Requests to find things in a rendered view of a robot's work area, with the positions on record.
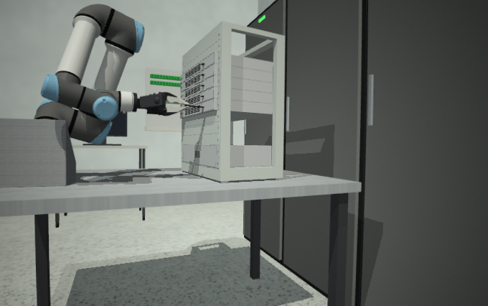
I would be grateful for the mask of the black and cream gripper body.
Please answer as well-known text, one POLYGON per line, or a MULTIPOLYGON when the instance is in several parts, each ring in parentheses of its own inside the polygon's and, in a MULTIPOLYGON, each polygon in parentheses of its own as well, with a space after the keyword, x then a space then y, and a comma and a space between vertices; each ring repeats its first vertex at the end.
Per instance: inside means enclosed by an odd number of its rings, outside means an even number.
MULTIPOLYGON (((140 108, 140 98, 137 97, 137 93, 133 93, 133 110, 132 112, 136 112, 137 109, 140 108), (138 104, 137 104, 138 99, 138 104)), ((158 107, 158 108, 148 108, 147 114, 159 114, 164 111, 166 107, 158 107)))

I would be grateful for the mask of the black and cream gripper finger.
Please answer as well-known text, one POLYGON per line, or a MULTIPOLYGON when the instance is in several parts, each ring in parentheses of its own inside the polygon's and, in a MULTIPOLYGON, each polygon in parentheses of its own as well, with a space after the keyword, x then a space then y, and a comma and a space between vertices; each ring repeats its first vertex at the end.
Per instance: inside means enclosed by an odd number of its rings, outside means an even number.
POLYGON ((166 109, 164 109, 163 112, 159 113, 159 115, 162 116, 170 116, 175 113, 179 113, 181 111, 187 110, 188 108, 191 108, 191 106, 185 106, 185 107, 173 107, 173 106, 168 106, 166 109))
POLYGON ((184 104, 185 106, 191 106, 188 102, 186 101, 183 101, 181 98, 178 98, 177 96, 171 94, 171 93, 167 93, 167 92, 163 92, 166 94, 166 101, 168 103, 182 103, 184 104))

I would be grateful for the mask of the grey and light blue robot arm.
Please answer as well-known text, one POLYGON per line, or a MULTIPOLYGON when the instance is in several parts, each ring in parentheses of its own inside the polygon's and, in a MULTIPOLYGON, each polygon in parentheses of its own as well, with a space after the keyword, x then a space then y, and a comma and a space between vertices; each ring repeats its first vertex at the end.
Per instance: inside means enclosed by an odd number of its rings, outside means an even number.
POLYGON ((118 112, 133 110, 132 92, 116 89, 128 58, 141 49, 144 26, 104 4, 82 8, 72 25, 75 28, 56 74, 48 74, 44 80, 41 95, 47 100, 34 119, 66 120, 70 138, 99 145, 118 112), (80 84, 96 35, 105 38, 106 52, 90 89, 80 84))

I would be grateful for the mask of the white server rack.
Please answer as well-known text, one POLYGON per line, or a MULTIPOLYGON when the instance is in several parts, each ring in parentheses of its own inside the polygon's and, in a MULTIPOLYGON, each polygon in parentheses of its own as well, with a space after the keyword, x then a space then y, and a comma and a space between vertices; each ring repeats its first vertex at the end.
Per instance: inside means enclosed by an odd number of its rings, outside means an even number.
POLYGON ((180 98, 191 105, 180 112, 183 172, 219 183, 282 180, 284 70, 285 36, 224 21, 182 56, 180 98), (232 32, 267 40, 231 55, 232 32), (252 58, 272 47, 273 62, 252 58), (234 121, 266 116, 272 146, 233 145, 234 121))

